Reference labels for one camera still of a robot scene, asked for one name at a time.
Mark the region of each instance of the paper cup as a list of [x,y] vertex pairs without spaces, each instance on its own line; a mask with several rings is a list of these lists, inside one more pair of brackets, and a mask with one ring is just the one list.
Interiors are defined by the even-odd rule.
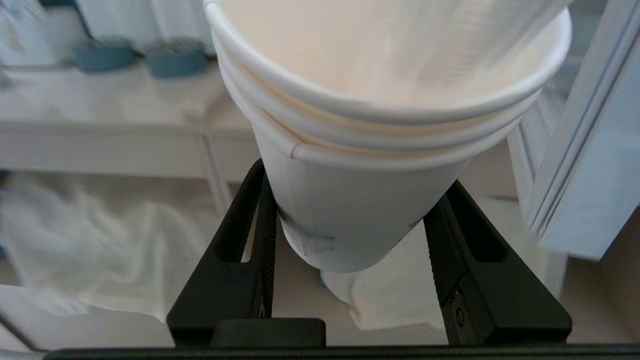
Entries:
[[292,248],[332,272],[375,265],[436,204],[470,160],[508,127],[464,146],[371,156],[309,145],[288,133],[229,78],[230,95],[252,123]]
[[377,151],[420,151],[471,142],[508,126],[534,103],[540,92],[497,113],[446,124],[393,126],[368,124],[337,117],[307,106],[255,79],[242,64],[218,46],[223,63],[236,85],[264,111],[296,131],[336,144]]

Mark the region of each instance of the black plastic bracket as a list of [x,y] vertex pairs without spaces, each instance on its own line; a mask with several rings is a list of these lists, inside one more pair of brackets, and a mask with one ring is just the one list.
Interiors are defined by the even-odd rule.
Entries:
[[460,182],[424,225],[450,344],[566,341],[571,317]]
[[[177,347],[209,346],[214,328],[224,320],[271,317],[276,214],[259,160],[167,316]],[[241,263],[254,217],[251,259]]]

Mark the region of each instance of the blue container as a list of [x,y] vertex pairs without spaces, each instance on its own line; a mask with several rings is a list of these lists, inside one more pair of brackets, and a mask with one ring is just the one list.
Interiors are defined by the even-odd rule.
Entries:
[[88,40],[75,46],[72,56],[84,72],[118,70],[136,61],[131,41],[124,38]]
[[174,38],[155,42],[143,50],[154,78],[179,78],[195,75],[207,68],[204,43],[192,38]]

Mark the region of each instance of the white fabric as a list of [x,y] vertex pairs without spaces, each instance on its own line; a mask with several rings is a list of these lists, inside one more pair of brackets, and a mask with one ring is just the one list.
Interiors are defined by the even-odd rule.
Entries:
[[217,230],[206,181],[18,173],[0,240],[23,285],[57,315],[89,306],[163,321]]
[[367,270],[321,276],[338,299],[351,305],[349,314],[361,330],[423,324],[444,332],[422,223]]

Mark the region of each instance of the floor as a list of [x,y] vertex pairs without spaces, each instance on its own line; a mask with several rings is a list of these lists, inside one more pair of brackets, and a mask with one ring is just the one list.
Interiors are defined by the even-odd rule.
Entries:
[[560,303],[573,318],[569,343],[634,343],[622,320],[598,282],[598,265],[570,259]]

